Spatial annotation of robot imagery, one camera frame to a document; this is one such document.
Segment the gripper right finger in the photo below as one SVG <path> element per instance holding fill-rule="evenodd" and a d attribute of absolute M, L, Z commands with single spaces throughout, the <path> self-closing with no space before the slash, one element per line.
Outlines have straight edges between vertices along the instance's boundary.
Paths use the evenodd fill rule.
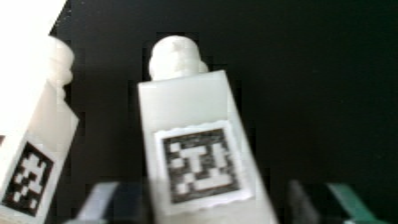
<path fill-rule="evenodd" d="M 292 224 L 386 224 L 345 183 L 290 182 Z"/>

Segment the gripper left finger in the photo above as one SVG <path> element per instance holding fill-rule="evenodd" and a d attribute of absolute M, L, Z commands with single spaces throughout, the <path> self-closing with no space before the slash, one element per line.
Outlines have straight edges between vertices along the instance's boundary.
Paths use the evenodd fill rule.
<path fill-rule="evenodd" d="M 64 224 L 148 224 L 144 190 L 137 182 L 101 182 L 77 215 Z"/>

